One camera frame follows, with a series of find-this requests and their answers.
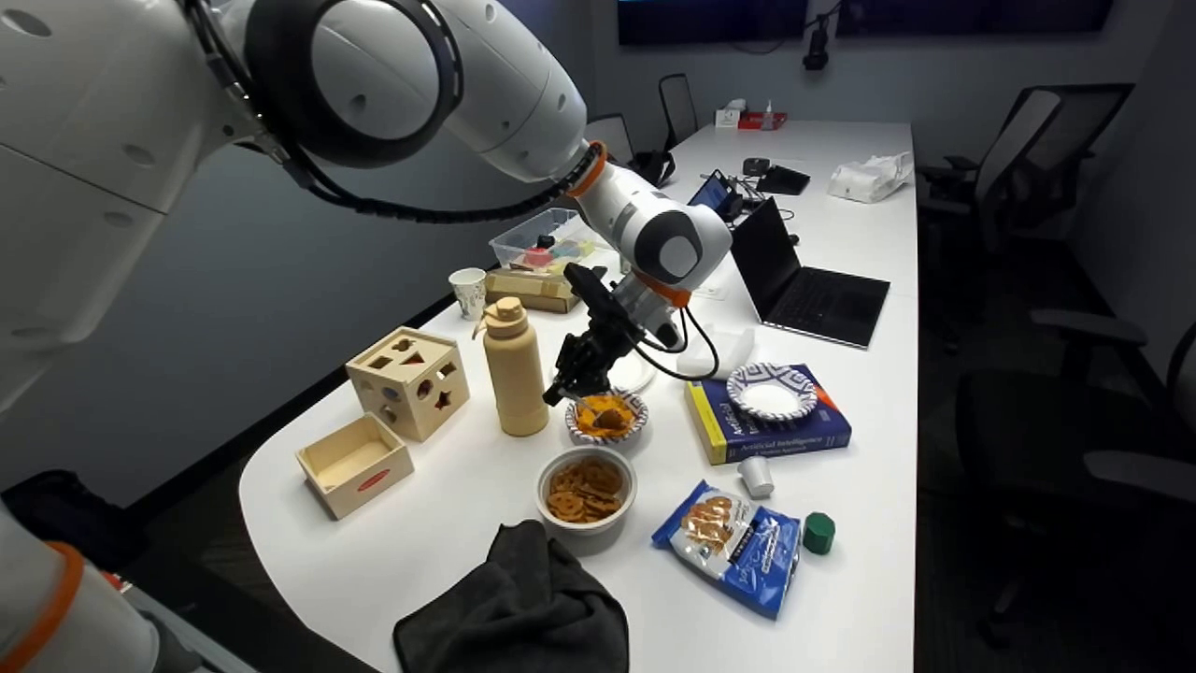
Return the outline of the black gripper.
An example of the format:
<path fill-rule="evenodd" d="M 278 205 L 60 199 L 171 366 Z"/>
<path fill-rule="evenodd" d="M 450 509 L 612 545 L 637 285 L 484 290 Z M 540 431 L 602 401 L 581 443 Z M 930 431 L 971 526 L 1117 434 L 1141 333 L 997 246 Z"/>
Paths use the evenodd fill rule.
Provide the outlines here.
<path fill-rule="evenodd" d="M 590 323 L 585 333 L 570 333 L 556 353 L 556 376 L 542 401 L 556 408 L 563 397 L 595 397 L 611 388 L 611 369 L 644 336 L 667 347 L 679 345 L 672 326 L 672 303 L 639 278 L 624 278 L 611 290 L 595 270 L 570 262 L 563 280 L 588 308 Z"/>

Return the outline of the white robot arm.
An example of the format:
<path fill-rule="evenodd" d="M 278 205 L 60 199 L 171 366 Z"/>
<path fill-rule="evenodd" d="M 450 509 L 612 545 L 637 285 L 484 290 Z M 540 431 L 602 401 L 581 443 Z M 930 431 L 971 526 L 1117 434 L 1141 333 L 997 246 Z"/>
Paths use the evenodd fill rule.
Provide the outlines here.
<path fill-rule="evenodd" d="M 573 270 L 590 330 L 551 401 L 602 394 L 718 270 L 729 229 L 662 199 L 588 135 L 588 101 L 501 0 L 0 0 L 0 408 L 90 340 L 186 181 L 251 145 L 309 194 L 380 216 L 342 170 L 385 170 L 455 135 L 570 199 L 628 262 Z"/>

